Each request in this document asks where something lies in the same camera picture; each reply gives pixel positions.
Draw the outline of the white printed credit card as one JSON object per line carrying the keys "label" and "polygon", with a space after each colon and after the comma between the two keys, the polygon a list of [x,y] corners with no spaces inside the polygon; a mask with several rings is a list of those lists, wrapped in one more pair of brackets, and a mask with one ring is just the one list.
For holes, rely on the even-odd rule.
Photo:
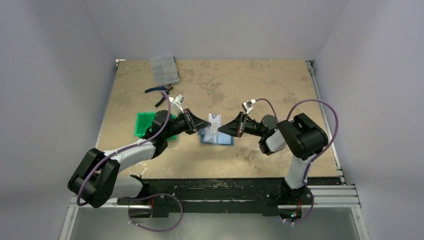
{"label": "white printed credit card", "polygon": [[215,113],[208,114],[210,126],[204,129],[203,141],[208,144],[217,144],[219,138],[218,128],[221,126],[221,116]]}

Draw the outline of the blue card holder wallet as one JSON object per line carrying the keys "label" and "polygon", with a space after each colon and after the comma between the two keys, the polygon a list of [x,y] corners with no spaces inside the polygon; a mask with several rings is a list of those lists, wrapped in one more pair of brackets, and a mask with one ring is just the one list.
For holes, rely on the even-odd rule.
{"label": "blue card holder wallet", "polygon": [[198,132],[200,143],[214,146],[233,146],[234,137],[219,131],[210,131],[207,127]]}

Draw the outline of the green plastic bin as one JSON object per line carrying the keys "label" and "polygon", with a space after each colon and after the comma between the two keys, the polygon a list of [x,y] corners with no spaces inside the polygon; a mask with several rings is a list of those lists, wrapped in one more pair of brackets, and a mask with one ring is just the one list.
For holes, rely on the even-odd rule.
{"label": "green plastic bin", "polygon": [[[155,122],[157,114],[160,115],[160,120],[158,120],[160,123]],[[164,125],[167,115],[167,110],[161,110],[159,112],[139,112],[135,119],[133,135],[139,139],[151,138]]]}

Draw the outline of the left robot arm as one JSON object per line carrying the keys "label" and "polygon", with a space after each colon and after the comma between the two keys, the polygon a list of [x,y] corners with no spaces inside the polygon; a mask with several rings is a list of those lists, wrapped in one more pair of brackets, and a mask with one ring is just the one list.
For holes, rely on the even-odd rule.
{"label": "left robot arm", "polygon": [[70,177],[67,188],[77,195],[78,206],[89,204],[99,208],[114,198],[130,198],[142,205],[148,201],[149,191],[143,187],[141,178],[132,175],[120,181],[119,173],[161,155],[171,137],[196,134],[210,126],[209,121],[195,116],[188,108],[176,117],[168,110],[160,110],[136,142],[115,150],[90,149]]}

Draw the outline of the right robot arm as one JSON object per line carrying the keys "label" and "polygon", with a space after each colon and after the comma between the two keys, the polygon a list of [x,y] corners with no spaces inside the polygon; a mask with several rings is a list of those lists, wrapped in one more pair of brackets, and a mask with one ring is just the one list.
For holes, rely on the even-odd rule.
{"label": "right robot arm", "polygon": [[258,122],[240,112],[234,120],[220,126],[218,131],[235,138],[241,138],[244,134],[260,137],[259,148],[267,156],[285,148],[290,150],[292,158],[279,194],[288,204],[298,200],[305,191],[312,161],[329,145],[325,131],[304,113],[280,122],[274,116],[266,115]]}

